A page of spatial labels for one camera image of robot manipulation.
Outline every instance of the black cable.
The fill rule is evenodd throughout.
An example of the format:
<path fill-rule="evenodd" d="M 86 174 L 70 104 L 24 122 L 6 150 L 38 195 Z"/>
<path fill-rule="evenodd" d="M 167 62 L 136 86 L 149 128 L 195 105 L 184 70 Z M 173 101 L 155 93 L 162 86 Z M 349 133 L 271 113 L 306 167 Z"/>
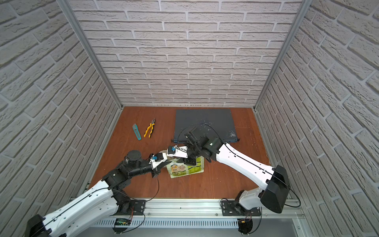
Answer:
<path fill-rule="evenodd" d="M 144 222 L 145 222 L 145 219 L 146 219 L 146 216 L 145 216 L 145 214 L 143 214 L 142 212 L 140 212 L 140 211 L 137 211 L 137 210 L 135 210 L 135 212 L 139 212 L 139 213 L 141 213 L 142 215 L 143 215 L 143 221 L 141 222 L 141 224 L 139 224 L 136 228 L 134 228 L 134 229 L 130 229 L 130 230 L 126 230 L 126 231 L 122 231 L 122 232 L 120 232 L 120 233 L 117 233 L 117 234 L 123 234 L 123 233 L 126 233 L 126 232 L 129 232 L 129 231 L 132 231 L 132 230 L 135 230 L 135 229 L 137 229 L 138 227 L 140 227 Z"/>
<path fill-rule="evenodd" d="M 255 230 L 254 230 L 254 231 L 252 231 L 252 232 L 250 232 L 250 233 L 248 233 L 248 234 L 252 234 L 252 233 L 254 233 L 254 232 L 256 232 L 256 231 L 257 231 L 257 229 L 259 228 L 259 226 L 260 226 L 260 223 L 261 223 L 261 221 L 262 221 L 262 215 L 263 215 L 263 213 L 262 213 L 262 207 L 261 207 L 261 218 L 259 219 L 259 223 L 258 223 L 258 226 L 257 226 L 257 228 L 255 228 Z"/>
<path fill-rule="evenodd" d="M 179 148 L 179 137 L 180 137 L 180 135 L 182 134 L 182 132 L 183 132 L 185 129 L 187 129 L 188 127 L 191 127 L 191 126 L 193 126 L 193 125 L 197 125 L 197 124 L 207 125 L 208 127 L 210 127 L 210 128 L 216 133 L 216 135 L 218 136 L 218 138 L 220 138 L 220 140 L 221 140 L 220 135 L 218 135 L 218 133 L 217 133 L 217 132 L 216 132 L 211 126 L 209 126 L 208 124 L 202 123 L 202 122 L 198 122 L 198 123 L 195 123 L 195 124 L 188 125 L 187 127 L 185 127 L 184 129 L 181 130 L 181 132 L 179 133 L 178 139 L 176 140 L 176 148 L 177 148 L 177 149 L 179 149 L 180 151 L 183 151 L 183 152 L 187 152 L 187 151 L 182 150 L 182 149 Z"/>
<path fill-rule="evenodd" d="M 220 204 L 221 209 L 222 209 L 222 205 L 221 205 L 221 201 L 222 201 L 222 200 L 227 200 L 227 201 L 228 201 L 228 204 L 230 205 L 230 202 L 229 202 L 228 199 L 226 199 L 226 198 L 221 198 L 221 200 L 219 201 L 219 204 Z"/>
<path fill-rule="evenodd" d="M 299 200 L 299 205 L 297 205 L 297 206 L 291 206 L 291 205 L 287 205 L 287 204 L 284 204 L 284 205 L 287 206 L 287 207 L 300 207 L 300 206 L 301 206 L 300 198 L 296 195 L 296 193 L 295 193 L 291 188 L 289 188 L 289 189 L 290 189 L 290 191 L 291 191 L 293 194 L 295 194 L 296 199 Z"/>
<path fill-rule="evenodd" d="M 153 198 L 155 198 L 159 192 L 159 179 L 158 179 L 158 176 L 157 176 L 157 182 L 158 182 L 158 190 L 157 190 L 157 193 L 154 195 L 154 197 L 150 198 L 149 200 L 146 200 L 146 202 L 148 201 L 151 201 Z"/>
<path fill-rule="evenodd" d="M 133 200 L 136 200 L 136 201 L 145 201 L 145 202 L 148 202 L 148 201 L 151 201 L 153 198 L 155 198 L 155 197 L 157 196 L 158 192 L 159 192 L 159 179 L 158 179 L 158 176 L 157 176 L 157 181 L 158 181 L 158 190 L 157 190 L 157 193 L 154 195 L 154 197 L 152 197 L 152 198 L 149 199 L 149 200 L 143 200 L 143 199 L 132 198 L 132 197 L 129 197 L 128 195 L 126 195 L 126 193 L 123 193 L 123 192 L 121 192 L 121 191 L 119 191 L 119 190 L 116 190 L 116 189 L 113 189 L 113 188 L 109 188 L 109 189 L 114 190 L 114 191 L 116 191 L 116 192 L 119 192 L 119 193 L 121 193 L 122 195 L 124 195 L 125 197 L 128 197 L 128 198 L 130 198 L 130 199 L 133 199 Z"/>

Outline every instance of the aluminum frame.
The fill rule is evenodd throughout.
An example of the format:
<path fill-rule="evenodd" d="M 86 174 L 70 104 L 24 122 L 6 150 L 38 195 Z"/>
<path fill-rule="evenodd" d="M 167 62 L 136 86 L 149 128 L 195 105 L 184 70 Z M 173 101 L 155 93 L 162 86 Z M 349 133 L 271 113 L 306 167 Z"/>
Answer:
<path fill-rule="evenodd" d="M 110 83 L 103 66 L 101 65 L 99 59 L 96 56 L 95 51 L 93 50 L 91 44 L 89 43 L 88 38 L 86 37 L 83 29 L 80 26 L 78 19 L 76 18 L 74 11 L 72 10 L 68 0 L 56 0 L 58 5 L 61 7 L 63 14 L 66 16 L 68 22 L 70 23 L 72 29 L 74 30 L 76 36 L 78 37 L 81 45 L 88 54 L 89 59 L 94 65 L 96 71 L 100 75 L 101 80 L 104 82 L 105 87 L 109 91 L 113 101 L 116 103 L 119 109 L 122 109 L 123 105 L 121 104 L 116 92 L 114 91 L 112 84 Z"/>
<path fill-rule="evenodd" d="M 87 172 L 87 175 L 86 175 L 83 183 L 81 184 L 78 193 L 76 194 L 77 197 L 80 196 L 82 193 L 84 193 L 88 189 L 88 187 L 91 183 L 91 180 L 94 177 L 95 172 L 99 166 L 101 158 L 103 157 L 106 146 L 108 145 L 108 142 L 112 137 L 112 134 L 114 132 L 114 128 L 116 127 L 117 122 L 118 122 L 123 110 L 124 110 L 124 108 L 121 108 L 120 110 L 116 111 L 116 113 L 113 117 L 113 120 L 112 120 L 111 124 L 109 125 L 108 132 L 105 134 L 103 142 L 101 143 L 99 150 L 97 151 L 95 158 L 94 158 L 94 160 L 93 160 L 93 162 L 92 162 L 92 164 L 91 164 L 91 166 Z"/>
<path fill-rule="evenodd" d="M 145 222 L 139 228 L 216 228 L 238 229 L 237 219 L 242 216 L 222 216 L 220 199 L 184 199 L 154 198 L 145 205 Z M 288 199 L 286 204 L 296 205 L 297 200 Z M 128 215 L 115 215 L 98 221 L 92 227 L 114 227 L 117 218 L 128 218 Z M 292 219 L 299 237 L 310 237 L 309 227 L 300 208 L 284 207 L 278 214 L 262 207 L 262 219 Z M 143 216 L 133 216 L 129 228 L 142 223 Z"/>
<path fill-rule="evenodd" d="M 302 1 L 301 5 L 299 7 L 299 10 L 295 16 L 295 19 L 293 20 L 291 28 L 288 31 L 286 38 L 284 39 L 282 47 L 280 48 L 279 54 L 275 59 L 274 65 L 271 68 L 270 73 L 268 74 L 267 80 L 266 80 L 265 84 L 263 85 L 261 93 L 259 94 L 258 99 L 255 103 L 255 106 L 254 106 L 255 111 L 256 111 L 257 107 L 262 103 L 262 99 L 263 99 L 264 95 L 266 94 L 268 86 L 270 85 L 271 81 L 273 80 L 275 72 L 279 68 L 279 65 L 282 63 L 285 54 L 287 53 L 288 49 L 290 48 L 290 45 L 291 45 L 293 39 L 295 38 L 295 34 L 298 31 L 305 15 L 307 14 L 309 6 L 311 5 L 312 1 L 313 0 L 303 0 Z"/>

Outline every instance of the blue utility knife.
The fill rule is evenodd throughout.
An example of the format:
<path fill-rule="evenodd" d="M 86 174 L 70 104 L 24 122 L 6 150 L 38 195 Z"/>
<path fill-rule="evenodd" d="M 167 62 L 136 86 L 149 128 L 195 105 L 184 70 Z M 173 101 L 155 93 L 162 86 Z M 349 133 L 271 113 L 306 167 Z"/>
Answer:
<path fill-rule="evenodd" d="M 141 135 L 140 135 L 140 133 L 139 133 L 139 131 L 138 131 L 137 124 L 133 124 L 133 131 L 134 131 L 134 133 L 136 134 L 137 139 L 138 139 L 138 140 L 141 140 L 142 138 L 141 138 Z"/>

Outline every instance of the black motor housing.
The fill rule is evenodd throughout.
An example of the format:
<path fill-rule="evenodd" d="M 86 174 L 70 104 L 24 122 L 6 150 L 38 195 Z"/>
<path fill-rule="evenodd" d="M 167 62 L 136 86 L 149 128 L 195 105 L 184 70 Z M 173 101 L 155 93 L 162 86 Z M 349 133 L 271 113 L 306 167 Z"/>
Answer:
<path fill-rule="evenodd" d="M 262 191 L 258 197 L 262 204 L 269 210 L 275 213 L 281 213 L 288 193 L 290 192 L 289 187 L 290 180 L 288 179 L 287 171 L 284 167 L 278 165 L 268 182 L 266 190 Z"/>
<path fill-rule="evenodd" d="M 185 136 L 188 155 L 188 158 L 184 159 L 185 164 L 196 165 L 196 158 L 199 156 L 204 157 L 208 162 L 216 160 L 216 154 L 220 153 L 219 149 L 223 145 L 219 137 L 209 139 L 196 127 L 192 128 Z"/>

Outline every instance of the green package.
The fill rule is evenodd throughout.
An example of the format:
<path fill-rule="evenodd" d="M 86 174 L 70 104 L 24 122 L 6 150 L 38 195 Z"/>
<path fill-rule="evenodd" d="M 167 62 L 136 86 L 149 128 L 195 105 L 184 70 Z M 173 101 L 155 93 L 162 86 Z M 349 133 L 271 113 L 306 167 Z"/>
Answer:
<path fill-rule="evenodd" d="M 204 172 L 204 157 L 202 156 L 196 158 L 196 166 L 185 165 L 184 163 L 177 163 L 178 160 L 179 158 L 175 158 L 171 160 L 170 164 L 166 165 L 166 168 L 171 178 Z"/>

